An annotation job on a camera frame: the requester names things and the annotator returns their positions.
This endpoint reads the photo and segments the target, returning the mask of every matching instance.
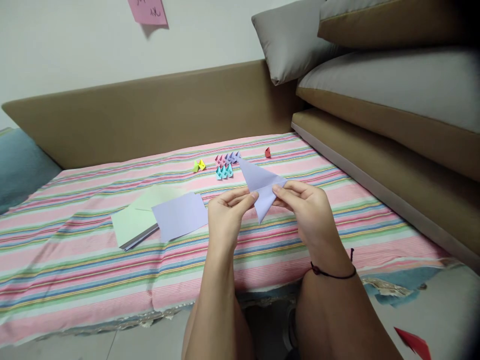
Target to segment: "person's right hand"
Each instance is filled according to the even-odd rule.
[[[319,267],[328,267],[325,269],[327,272],[351,269],[325,191],[292,180],[287,181],[283,188],[274,185],[272,190],[277,197],[273,205],[295,213],[298,234],[308,248],[312,262]]]

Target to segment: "striped bed sheet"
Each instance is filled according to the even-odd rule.
[[[271,149],[271,158],[264,151]],[[111,214],[145,189],[170,184],[201,194],[245,186],[216,180],[216,155],[245,160],[287,179],[322,187],[360,275],[455,262],[295,132],[190,147],[119,163],[62,171],[0,216],[0,346],[20,344],[191,304],[200,290],[208,226],[168,243],[157,231],[135,249],[117,247]],[[194,160],[206,169],[192,172]],[[235,287],[262,292],[299,280],[310,267],[291,212],[272,207],[261,225],[255,209],[242,221],[234,255]]]

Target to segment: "tiled floor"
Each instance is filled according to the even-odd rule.
[[[380,305],[373,298],[373,306],[405,360],[419,358],[402,343],[393,326],[425,339],[433,359],[459,359],[471,333],[470,328],[480,316],[480,277],[470,269],[460,267],[438,274],[427,285],[428,289],[410,304],[395,309]],[[254,336],[265,333],[276,312],[278,317],[283,316],[283,309],[284,306],[278,305],[266,310],[249,310],[254,315],[249,316],[252,314],[249,313],[247,317],[256,319],[251,324]],[[188,311],[181,311],[173,320],[163,319],[150,328],[54,337],[19,347],[9,346],[0,349],[0,360],[179,359],[188,316]],[[259,359],[280,360],[285,353],[280,335],[263,337],[261,341],[267,344],[261,346],[266,351],[259,352]]]

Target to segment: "light green paper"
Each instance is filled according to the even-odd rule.
[[[129,242],[141,232],[157,223],[154,213],[138,210],[132,205],[111,216],[118,247]]]
[[[155,205],[176,199],[186,193],[187,191],[179,187],[163,184],[154,185],[144,191],[143,194],[132,202],[130,206],[134,209],[152,212],[152,208]]]
[[[123,210],[111,216],[118,247],[129,242],[138,234],[155,225],[152,207],[178,198],[187,191],[168,185],[154,185],[146,189],[140,197]]]

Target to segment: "sofa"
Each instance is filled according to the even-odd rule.
[[[297,79],[311,105],[292,128],[480,273],[480,63],[456,11],[304,0],[252,22],[272,82]]]

